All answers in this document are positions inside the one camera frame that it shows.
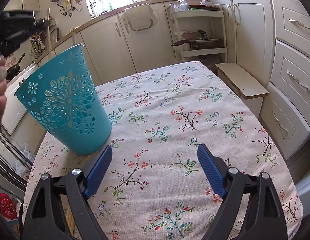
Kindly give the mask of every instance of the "finger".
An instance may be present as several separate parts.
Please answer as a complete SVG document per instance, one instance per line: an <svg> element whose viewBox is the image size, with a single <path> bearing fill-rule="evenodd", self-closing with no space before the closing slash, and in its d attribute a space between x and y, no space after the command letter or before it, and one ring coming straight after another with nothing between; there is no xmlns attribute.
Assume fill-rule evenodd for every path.
<svg viewBox="0 0 310 240"><path fill-rule="evenodd" d="M0 55L0 66L4 66L6 63L6 59L4 58L3 55Z"/></svg>
<svg viewBox="0 0 310 240"><path fill-rule="evenodd" d="M3 95L7 89L7 84L5 81L0 82L0 95Z"/></svg>
<svg viewBox="0 0 310 240"><path fill-rule="evenodd" d="M0 112L3 112L5 110L7 98L5 95L0 96Z"/></svg>

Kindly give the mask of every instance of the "wooden stick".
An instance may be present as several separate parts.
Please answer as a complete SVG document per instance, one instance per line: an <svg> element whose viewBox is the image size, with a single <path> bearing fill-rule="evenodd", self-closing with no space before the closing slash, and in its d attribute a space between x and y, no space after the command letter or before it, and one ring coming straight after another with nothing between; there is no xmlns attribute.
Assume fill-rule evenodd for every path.
<svg viewBox="0 0 310 240"><path fill-rule="evenodd" d="M49 14L50 14L50 8L48 8L48 10L47 10L47 20L49 20ZM47 36L47 41L48 41L48 58L49 58L49 59L52 59L52 55L51 55L51 41L50 41L50 33L49 33L49 25L47 26L46 36Z"/></svg>
<svg viewBox="0 0 310 240"><path fill-rule="evenodd" d="M77 42L76 42L76 32L72 32L72 37L73 37L73 46L77 45Z"/></svg>

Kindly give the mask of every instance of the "table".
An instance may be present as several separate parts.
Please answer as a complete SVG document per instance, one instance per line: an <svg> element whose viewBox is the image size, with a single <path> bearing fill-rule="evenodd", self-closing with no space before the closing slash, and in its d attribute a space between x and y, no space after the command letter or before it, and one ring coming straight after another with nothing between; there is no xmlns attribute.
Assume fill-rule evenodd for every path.
<svg viewBox="0 0 310 240"><path fill-rule="evenodd" d="M113 160L88 202L109 239L202 238L222 199L197 160L200 143L244 174L268 172L289 238L296 233L303 207L282 156L247 106L200 62L135 74L96 91L112 123ZM47 133L27 184L24 216L41 174L65 175L85 158ZM247 201L245 195L231 237Z"/></svg>

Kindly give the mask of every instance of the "drawer handle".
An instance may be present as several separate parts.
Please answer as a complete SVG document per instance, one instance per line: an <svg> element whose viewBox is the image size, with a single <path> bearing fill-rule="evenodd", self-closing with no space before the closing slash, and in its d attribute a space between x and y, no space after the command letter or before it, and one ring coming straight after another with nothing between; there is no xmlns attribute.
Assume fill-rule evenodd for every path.
<svg viewBox="0 0 310 240"><path fill-rule="evenodd" d="M306 25L305 25L304 23L302 23L302 22L295 21L295 20L292 20L292 19L289 19L289 21L290 21L291 23L294 23L294 24L299 25L300 27L304 27L304 28L310 30L310 28L306 27Z"/></svg>
<svg viewBox="0 0 310 240"><path fill-rule="evenodd" d="M282 124L280 123L280 121L277 119L277 117L275 116L275 112L273 111L273 116L277 122L277 124L279 125L279 127L281 127L284 131L288 132L288 130L282 126Z"/></svg>
<svg viewBox="0 0 310 240"><path fill-rule="evenodd" d="M287 72L288 75L290 75L290 76L293 78L293 80L294 80L297 84L299 84L300 86L302 86L303 88L305 88L307 92L310 91L310 89L309 89L307 86L303 85L303 84L298 80L297 77L295 77L294 75L292 75L292 74L290 73L289 70L286 70L286 72Z"/></svg>
<svg viewBox="0 0 310 240"><path fill-rule="evenodd" d="M228 11L228 8L230 8L231 11L232 11L232 8L231 8L231 5L230 5L230 4L227 5L227 16L228 16L228 20L230 20L230 23L233 24L232 20L230 19L230 13L229 13L229 11Z"/></svg>

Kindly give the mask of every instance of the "dish rack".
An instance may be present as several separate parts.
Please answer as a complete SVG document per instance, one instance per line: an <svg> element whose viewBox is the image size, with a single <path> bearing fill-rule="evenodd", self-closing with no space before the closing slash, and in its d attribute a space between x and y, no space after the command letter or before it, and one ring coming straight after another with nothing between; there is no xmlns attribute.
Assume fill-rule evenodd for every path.
<svg viewBox="0 0 310 240"><path fill-rule="evenodd" d="M225 33L225 22L222 7L218 5L219 11L201 11L201 10L188 10L188 11L174 11L174 8L170 5L167 6L167 15L170 21L170 27L173 37L173 42L182 40L180 21L183 18L194 18L194 17L208 17L207 27L211 28L212 37L218 34L222 40L221 48L213 49L196 49L190 50L189 45L181 45L180 50L175 50L177 58L182 58L183 62L189 61L188 57L211 55L211 54L223 54L223 61L227 62L227 46L226 46L226 33Z"/></svg>

